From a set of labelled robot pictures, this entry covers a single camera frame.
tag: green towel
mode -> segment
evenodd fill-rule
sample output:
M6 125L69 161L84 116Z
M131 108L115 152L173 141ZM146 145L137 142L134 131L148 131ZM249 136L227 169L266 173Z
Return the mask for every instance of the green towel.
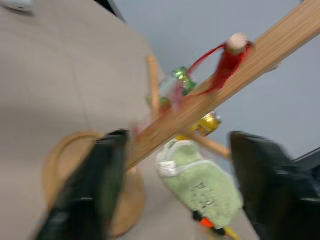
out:
M229 225L238 209L242 208L241 195L230 175L213 161L203 159L192 141L172 140L164 146L157 158L175 163L174 176L163 176L164 184L192 211L199 211L217 229Z

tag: round wooden base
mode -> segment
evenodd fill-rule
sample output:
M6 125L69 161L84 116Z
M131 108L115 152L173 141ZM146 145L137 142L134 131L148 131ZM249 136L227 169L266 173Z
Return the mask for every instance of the round wooden base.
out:
M69 175L79 166L90 151L95 140L103 134L94 131L73 133L62 139L45 159L42 178L45 200L48 208ZM136 168L124 176L124 185L113 217L111 235L118 237L125 234L139 220L144 209L144 182Z

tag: white label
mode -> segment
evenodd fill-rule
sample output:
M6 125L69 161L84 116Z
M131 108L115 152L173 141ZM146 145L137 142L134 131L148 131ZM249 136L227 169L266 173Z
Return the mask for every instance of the white label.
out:
M164 177L174 177L177 175L176 163L174 161L160 162L160 173Z

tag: yellow can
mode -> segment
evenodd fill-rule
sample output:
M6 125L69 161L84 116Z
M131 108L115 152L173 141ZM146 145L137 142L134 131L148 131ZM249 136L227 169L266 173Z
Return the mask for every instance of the yellow can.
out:
M201 118L196 124L194 124L189 130L203 137L208 136L218 129L219 125L222 123L221 118L217 115L215 111L212 111ZM177 135L175 137L178 141L190 140L189 137L185 135Z

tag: gray wall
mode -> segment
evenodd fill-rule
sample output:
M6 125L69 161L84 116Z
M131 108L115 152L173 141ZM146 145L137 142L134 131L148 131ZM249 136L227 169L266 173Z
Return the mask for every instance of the gray wall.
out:
M189 66L232 34L254 40L293 10L299 0L114 0L124 20L149 41L165 72ZM223 124L210 138L228 144L242 130L284 145L297 158L320 147L320 38L287 58L217 111ZM207 78L218 55L201 66Z

